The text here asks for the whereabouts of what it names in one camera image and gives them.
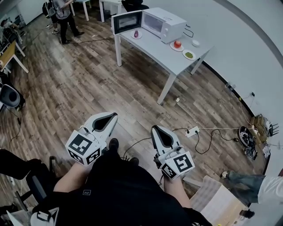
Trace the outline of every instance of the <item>microwave door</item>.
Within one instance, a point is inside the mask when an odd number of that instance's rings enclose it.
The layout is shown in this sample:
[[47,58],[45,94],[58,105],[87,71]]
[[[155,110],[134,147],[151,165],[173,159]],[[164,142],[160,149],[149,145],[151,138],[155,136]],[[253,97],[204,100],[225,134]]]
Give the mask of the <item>microwave door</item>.
[[134,11],[111,17],[113,34],[119,34],[142,26],[142,11]]

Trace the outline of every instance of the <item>plate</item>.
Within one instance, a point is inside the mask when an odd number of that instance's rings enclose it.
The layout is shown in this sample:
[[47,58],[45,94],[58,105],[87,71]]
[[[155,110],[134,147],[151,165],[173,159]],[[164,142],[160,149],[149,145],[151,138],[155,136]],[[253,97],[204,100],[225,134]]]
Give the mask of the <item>plate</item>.
[[[186,56],[186,53],[191,53],[191,54],[193,55],[193,58],[187,57],[187,56]],[[189,60],[195,60],[195,59],[196,59],[196,56],[195,56],[194,52],[193,52],[193,51],[190,51],[190,50],[188,50],[188,49],[185,49],[185,50],[183,51],[183,56],[184,56],[185,58],[189,59]]]
[[175,48],[175,47],[174,47],[174,42],[171,42],[171,43],[170,43],[170,47],[171,47],[173,50],[178,51],[178,52],[182,52],[182,51],[184,50],[183,45],[181,45],[180,48]]
[[138,30],[138,37],[135,38],[135,36],[134,36],[134,32],[135,32],[135,31],[136,31],[136,30],[133,30],[133,31],[131,32],[131,37],[134,38],[134,39],[139,39],[139,38],[141,38],[141,37],[142,37],[142,32]]

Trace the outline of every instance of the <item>desk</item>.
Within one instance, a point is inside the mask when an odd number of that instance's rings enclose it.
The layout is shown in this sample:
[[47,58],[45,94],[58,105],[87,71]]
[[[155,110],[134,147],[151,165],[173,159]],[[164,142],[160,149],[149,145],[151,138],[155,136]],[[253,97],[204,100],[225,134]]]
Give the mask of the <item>desk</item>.
[[21,52],[21,54],[25,57],[26,55],[23,53],[23,51],[21,50],[21,48],[19,47],[19,45],[17,44],[16,41],[13,41],[11,43],[11,45],[6,49],[6,51],[3,53],[2,56],[0,56],[0,60],[3,62],[3,68],[1,69],[1,72],[4,70],[4,68],[7,66],[7,64],[11,61],[12,58],[14,58],[18,64],[22,67],[22,69],[28,73],[27,68],[22,64],[22,62],[18,59],[18,57],[15,55],[15,49],[17,49]]
[[[83,3],[85,18],[86,18],[87,21],[89,21],[87,6],[86,6],[85,3],[88,2],[88,3],[89,3],[89,7],[92,8],[92,3],[91,3],[91,1],[90,1],[90,0],[75,0],[75,2],[82,2],[82,3]],[[73,16],[75,16],[75,11],[74,11],[73,4],[72,4],[72,3],[71,3],[71,10],[72,10]]]
[[100,15],[101,15],[101,22],[104,22],[104,14],[103,14],[103,2],[116,5],[118,7],[118,13],[122,13],[122,2],[121,0],[99,0],[99,8],[100,8]]
[[192,38],[183,35],[178,40],[182,42],[182,45],[185,49],[191,50],[196,54],[196,60],[188,60],[183,56],[182,52],[177,52],[173,50],[170,47],[170,43],[163,43],[159,37],[144,28],[139,28],[138,30],[142,32],[142,37],[140,39],[134,39],[131,37],[132,30],[115,35],[117,65],[119,67],[122,65],[120,46],[121,37],[132,45],[134,45],[142,52],[144,52],[146,55],[148,55],[150,58],[160,64],[165,70],[167,70],[170,73],[170,76],[157,101],[158,104],[161,104],[166,94],[168,93],[170,87],[172,86],[175,78],[183,70],[185,70],[187,67],[189,67],[191,64],[193,64],[199,59],[199,61],[191,71],[191,74],[193,75],[202,63],[204,57],[207,55],[207,53],[213,46],[205,42],[205,40],[196,38],[200,42],[200,46],[194,47],[191,44]]

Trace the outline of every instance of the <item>wooden floor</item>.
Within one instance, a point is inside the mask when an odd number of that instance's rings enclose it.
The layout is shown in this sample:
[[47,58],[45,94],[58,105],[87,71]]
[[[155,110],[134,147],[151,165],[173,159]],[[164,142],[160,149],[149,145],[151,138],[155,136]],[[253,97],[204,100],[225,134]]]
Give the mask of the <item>wooden floor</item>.
[[[169,129],[237,128],[247,123],[239,103],[224,84],[204,65],[191,76],[188,70],[175,80],[163,105],[157,99],[167,81],[168,73],[152,59],[122,40],[122,66],[116,64],[115,44],[110,20],[96,20],[99,11],[89,11],[86,22],[83,11],[76,12],[76,25],[85,35],[74,38],[73,44],[61,45],[59,35],[46,29],[48,20],[39,16],[27,27],[24,41],[26,57],[22,62],[30,71],[26,74],[17,63],[11,75],[14,86],[24,95],[26,106],[13,111],[22,121],[17,139],[11,143],[11,152],[29,160],[39,158],[48,164],[49,156],[57,158],[56,174],[64,175],[72,161],[64,144],[74,129],[78,129],[91,115],[116,112],[118,124],[112,137],[120,142],[121,154],[133,143],[150,137],[150,129],[158,124]],[[16,117],[7,109],[0,113],[0,144],[8,149],[11,137],[18,132]],[[210,130],[201,130],[198,150],[206,150]],[[205,175],[220,180],[224,170],[242,173],[262,173],[265,160],[261,153],[253,161],[242,154],[240,143],[226,142],[215,134],[210,150],[196,153],[197,136],[186,138],[185,131],[176,131],[181,143],[190,150],[196,168],[190,177],[201,181]],[[237,137],[237,130],[223,130],[227,139]],[[140,159],[140,165],[159,181],[160,170],[153,162],[155,150],[151,140],[145,140],[128,152]],[[185,185],[189,196],[195,189]],[[28,187],[23,180],[24,193]],[[20,181],[11,188],[6,176],[0,176],[0,206],[11,204],[13,192],[21,190]],[[34,200],[27,200],[29,206]]]

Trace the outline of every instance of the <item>extension cord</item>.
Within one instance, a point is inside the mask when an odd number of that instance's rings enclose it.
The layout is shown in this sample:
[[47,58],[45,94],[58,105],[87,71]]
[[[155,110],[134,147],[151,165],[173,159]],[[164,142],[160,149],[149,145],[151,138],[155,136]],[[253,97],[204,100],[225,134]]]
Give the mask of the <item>extension cord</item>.
[[195,135],[197,133],[199,133],[199,128],[196,126],[196,127],[192,128],[192,129],[188,130],[188,132],[186,132],[185,135],[186,135],[187,138],[190,138],[191,136],[193,136],[193,135]]

